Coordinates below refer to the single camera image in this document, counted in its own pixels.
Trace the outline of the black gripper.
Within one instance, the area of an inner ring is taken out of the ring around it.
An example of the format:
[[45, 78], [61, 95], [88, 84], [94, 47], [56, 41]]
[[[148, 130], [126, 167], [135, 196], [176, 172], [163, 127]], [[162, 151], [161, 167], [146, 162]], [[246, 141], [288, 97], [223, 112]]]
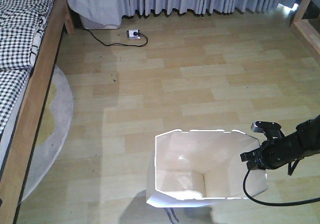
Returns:
[[259, 148], [240, 154], [242, 162], [256, 162], [258, 169], [274, 170], [295, 161], [300, 156], [300, 145], [296, 141], [275, 140]]

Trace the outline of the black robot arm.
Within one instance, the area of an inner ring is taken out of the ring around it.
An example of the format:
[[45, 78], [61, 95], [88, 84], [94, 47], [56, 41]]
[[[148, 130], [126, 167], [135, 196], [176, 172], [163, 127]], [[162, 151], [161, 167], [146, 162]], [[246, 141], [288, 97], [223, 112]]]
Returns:
[[296, 126], [296, 131], [284, 135], [275, 122], [254, 121], [251, 129], [267, 137], [261, 146], [240, 154], [241, 161], [253, 169], [274, 170], [290, 162], [320, 153], [320, 117]]

